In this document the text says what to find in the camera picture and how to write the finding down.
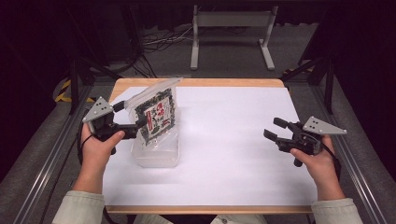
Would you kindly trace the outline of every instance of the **clear plastic box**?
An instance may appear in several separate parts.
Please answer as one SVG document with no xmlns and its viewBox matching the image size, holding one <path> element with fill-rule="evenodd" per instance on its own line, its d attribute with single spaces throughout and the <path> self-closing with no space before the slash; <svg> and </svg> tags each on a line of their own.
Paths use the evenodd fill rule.
<svg viewBox="0 0 396 224">
<path fill-rule="evenodd" d="M 181 79 L 168 78 L 158 82 L 124 103 L 132 123 L 142 117 L 148 119 L 148 124 L 139 130 L 132 146 L 132 154 L 142 167 L 177 166 L 180 111 L 177 108 L 176 84 Z"/>
</svg>

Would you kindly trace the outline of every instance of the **white sleeve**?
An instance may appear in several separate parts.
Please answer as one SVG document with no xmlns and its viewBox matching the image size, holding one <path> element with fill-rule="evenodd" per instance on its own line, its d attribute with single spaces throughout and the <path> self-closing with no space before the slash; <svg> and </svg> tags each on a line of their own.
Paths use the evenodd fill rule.
<svg viewBox="0 0 396 224">
<path fill-rule="evenodd" d="M 70 190 L 64 196 L 52 223 L 98 223 L 102 222 L 105 207 L 101 194 Z"/>
<path fill-rule="evenodd" d="M 312 204 L 317 224 L 362 224 L 352 199 L 319 201 Z"/>
</svg>

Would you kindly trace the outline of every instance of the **packaged item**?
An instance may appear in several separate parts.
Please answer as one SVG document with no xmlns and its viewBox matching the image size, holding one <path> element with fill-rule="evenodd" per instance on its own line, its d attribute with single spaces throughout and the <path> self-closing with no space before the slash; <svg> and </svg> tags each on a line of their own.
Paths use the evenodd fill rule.
<svg viewBox="0 0 396 224">
<path fill-rule="evenodd" d="M 132 146 L 132 154 L 142 167 L 177 166 L 180 112 L 176 84 L 181 79 L 168 78 L 158 82 L 124 103 L 132 123 L 143 117 L 148 120 Z"/>
</svg>

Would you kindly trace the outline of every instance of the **white metal stand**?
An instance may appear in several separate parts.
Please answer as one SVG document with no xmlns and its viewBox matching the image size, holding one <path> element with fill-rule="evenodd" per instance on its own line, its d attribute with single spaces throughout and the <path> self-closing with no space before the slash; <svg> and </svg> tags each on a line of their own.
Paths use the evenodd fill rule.
<svg viewBox="0 0 396 224">
<path fill-rule="evenodd" d="M 194 6 L 193 15 L 193 41 L 191 53 L 191 69 L 198 69 L 199 39 L 198 27 L 200 26 L 262 26 L 266 27 L 264 39 L 260 39 L 260 48 L 267 64 L 268 70 L 274 70 L 275 66 L 268 50 L 268 41 L 276 18 L 277 7 L 271 11 L 198 11 Z"/>
</svg>

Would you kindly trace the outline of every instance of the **white sheet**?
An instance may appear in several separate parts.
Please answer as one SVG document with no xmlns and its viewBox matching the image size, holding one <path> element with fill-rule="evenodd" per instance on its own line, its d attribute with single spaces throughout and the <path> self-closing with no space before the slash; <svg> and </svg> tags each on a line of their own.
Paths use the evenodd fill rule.
<svg viewBox="0 0 396 224">
<path fill-rule="evenodd" d="M 111 104 L 138 94 L 125 91 Z M 180 158 L 175 168 L 141 168 L 122 140 L 104 177 L 106 205 L 310 205 L 315 183 L 306 168 L 263 136 L 291 138 L 275 117 L 298 120 L 285 88 L 177 87 Z M 115 122 L 130 123 L 125 110 Z"/>
</svg>

